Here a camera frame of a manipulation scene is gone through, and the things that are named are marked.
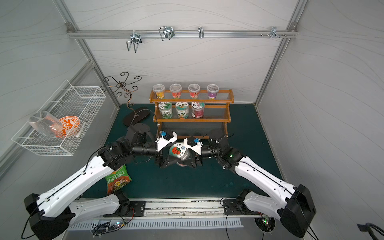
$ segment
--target green label jar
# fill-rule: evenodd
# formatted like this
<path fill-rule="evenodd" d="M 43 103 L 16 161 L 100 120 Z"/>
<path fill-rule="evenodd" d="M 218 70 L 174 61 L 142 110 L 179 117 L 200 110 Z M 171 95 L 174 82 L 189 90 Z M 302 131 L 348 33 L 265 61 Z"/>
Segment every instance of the green label jar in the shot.
<path fill-rule="evenodd" d="M 171 118 L 173 116 L 172 103 L 170 102 L 159 103 L 159 110 L 163 118 Z"/>
<path fill-rule="evenodd" d="M 177 102 L 176 103 L 176 112 L 177 117 L 180 119 L 185 119 L 189 116 L 189 105 L 187 102 Z"/>

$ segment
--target white wall panel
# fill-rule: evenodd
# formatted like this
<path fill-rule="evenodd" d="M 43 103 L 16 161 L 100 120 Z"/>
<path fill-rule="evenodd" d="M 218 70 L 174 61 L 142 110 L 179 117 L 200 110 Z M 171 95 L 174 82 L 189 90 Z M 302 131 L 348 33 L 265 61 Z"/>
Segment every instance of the white wall panel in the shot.
<path fill-rule="evenodd" d="M 119 74 L 130 73 L 142 80 L 133 102 L 148 103 L 153 85 L 169 88 L 180 83 L 184 89 L 210 83 L 233 89 L 236 103 L 253 103 L 271 65 L 280 40 L 276 39 L 161 39 L 143 40 L 137 53 L 127 51 L 124 39 L 89 39 L 87 43 L 106 76 L 122 81 Z M 123 97 L 120 103 L 126 102 Z"/>
<path fill-rule="evenodd" d="M 87 62 L 51 0 L 0 1 L 0 155 L 11 137 Z"/>
<path fill-rule="evenodd" d="M 297 0 L 65 0 L 81 30 L 285 29 Z"/>
<path fill-rule="evenodd" d="M 309 1 L 259 105 L 283 174 L 312 193 L 319 239 L 384 226 L 383 12 L 377 0 Z"/>

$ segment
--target plastic container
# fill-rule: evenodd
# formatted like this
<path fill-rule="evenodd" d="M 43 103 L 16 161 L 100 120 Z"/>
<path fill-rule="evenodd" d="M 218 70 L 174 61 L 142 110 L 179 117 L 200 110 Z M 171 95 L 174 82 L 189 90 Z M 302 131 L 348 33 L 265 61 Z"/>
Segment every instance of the plastic container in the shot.
<path fill-rule="evenodd" d="M 39 133 L 47 137 L 61 137 L 63 124 L 47 111 L 40 111 L 31 115 L 29 124 Z"/>
<path fill-rule="evenodd" d="M 201 118 L 204 115 L 204 103 L 191 103 L 192 116 L 194 118 Z"/>
<path fill-rule="evenodd" d="M 172 157 L 177 157 L 180 159 L 180 162 L 176 164 L 180 167 L 186 167 L 187 165 L 182 164 L 184 160 L 190 159 L 193 155 L 191 151 L 184 146 L 182 142 L 177 142 L 169 148 L 168 154 Z"/>
<path fill-rule="evenodd" d="M 188 91 L 191 98 L 196 99 L 199 97 L 200 86 L 196 83 L 192 83 L 188 86 Z"/>
<path fill-rule="evenodd" d="M 169 87 L 170 92 L 172 93 L 172 97 L 174 99 L 178 99 L 181 97 L 181 85 L 178 83 L 174 83 Z"/>
<path fill-rule="evenodd" d="M 156 84 L 155 86 L 153 86 L 152 91 L 156 93 L 156 97 L 158 99 L 163 99 L 165 97 L 164 93 L 166 91 L 166 88 L 163 84 Z"/>
<path fill-rule="evenodd" d="M 209 84 L 207 86 L 208 98 L 215 99 L 218 93 L 218 86 L 216 84 Z"/>
<path fill-rule="evenodd" d="M 170 103 L 170 102 L 161 102 L 161 103 L 159 103 L 159 110 L 160 110 L 161 116 L 163 118 L 171 118 L 171 117 L 173 117 L 172 103 Z"/>
<path fill-rule="evenodd" d="M 185 119 L 189 116 L 189 105 L 187 102 L 177 102 L 176 103 L 176 112 L 177 117 L 180 119 Z"/>

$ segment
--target mounting plate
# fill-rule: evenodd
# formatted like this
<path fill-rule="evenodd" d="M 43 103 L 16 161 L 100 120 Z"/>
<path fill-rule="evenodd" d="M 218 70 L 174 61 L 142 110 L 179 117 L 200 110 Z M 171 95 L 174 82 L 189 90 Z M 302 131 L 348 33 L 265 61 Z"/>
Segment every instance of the mounting plate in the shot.
<path fill-rule="evenodd" d="M 133 209 L 135 210 L 134 217 L 144 216 L 145 203 L 146 203 L 145 201 L 131 201 L 131 207 L 133 207 Z M 132 216 L 132 212 L 122 217 L 131 217 L 131 216 Z M 120 216 L 116 214 L 104 214 L 103 217 L 120 217 Z"/>
<path fill-rule="evenodd" d="M 240 211 L 236 199 L 224 199 L 224 214 L 225 215 L 260 215 L 259 212 Z"/>

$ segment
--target container lid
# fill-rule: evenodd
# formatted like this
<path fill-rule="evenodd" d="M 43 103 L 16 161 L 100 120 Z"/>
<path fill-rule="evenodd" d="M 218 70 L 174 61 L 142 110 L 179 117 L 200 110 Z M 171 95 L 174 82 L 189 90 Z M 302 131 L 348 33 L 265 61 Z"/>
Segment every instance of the container lid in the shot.
<path fill-rule="evenodd" d="M 186 148 L 182 142 L 177 142 L 169 148 L 169 155 L 181 158 L 185 154 Z"/>
<path fill-rule="evenodd" d="M 161 102 L 159 103 L 160 110 L 167 111 L 169 109 L 172 109 L 172 103 L 170 102 Z"/>
<path fill-rule="evenodd" d="M 191 106 L 195 109 L 200 109 L 200 108 L 204 108 L 204 103 L 191 103 Z"/>
<path fill-rule="evenodd" d="M 169 87 L 169 90 L 172 92 L 172 93 L 178 93 L 181 91 L 181 85 L 178 84 L 178 83 L 174 83 L 172 84 L 170 87 Z"/>
<path fill-rule="evenodd" d="M 211 93 L 217 93 L 218 92 L 218 85 L 216 84 L 209 84 L 207 86 L 207 91 Z"/>
<path fill-rule="evenodd" d="M 176 103 L 176 109 L 177 110 L 186 110 L 188 108 L 188 103 L 187 102 L 177 102 Z"/>
<path fill-rule="evenodd" d="M 200 91 L 200 86 L 197 83 L 192 83 L 188 86 L 190 92 L 196 93 Z"/>
<path fill-rule="evenodd" d="M 166 88 L 164 87 L 163 84 L 156 84 L 155 86 L 153 86 L 152 91 L 155 93 L 158 93 L 158 92 L 164 91 L 165 89 Z"/>

